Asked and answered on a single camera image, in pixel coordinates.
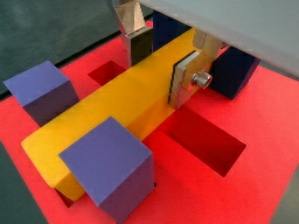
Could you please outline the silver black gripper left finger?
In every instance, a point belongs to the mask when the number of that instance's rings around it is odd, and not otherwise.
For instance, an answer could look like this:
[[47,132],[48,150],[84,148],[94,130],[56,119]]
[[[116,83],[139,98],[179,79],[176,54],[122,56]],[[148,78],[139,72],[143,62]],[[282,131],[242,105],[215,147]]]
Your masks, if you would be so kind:
[[136,0],[112,0],[112,6],[126,44],[128,65],[132,67],[152,53],[154,29],[146,24]]

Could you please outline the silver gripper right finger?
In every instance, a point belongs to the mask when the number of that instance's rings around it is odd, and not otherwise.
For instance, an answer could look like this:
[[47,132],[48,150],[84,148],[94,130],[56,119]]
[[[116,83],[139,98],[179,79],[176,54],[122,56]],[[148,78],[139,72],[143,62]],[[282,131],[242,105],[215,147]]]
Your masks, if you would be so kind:
[[223,42],[196,30],[192,39],[194,51],[172,66],[168,104],[178,109],[191,98],[195,89],[204,89],[212,81],[210,68],[218,58]]

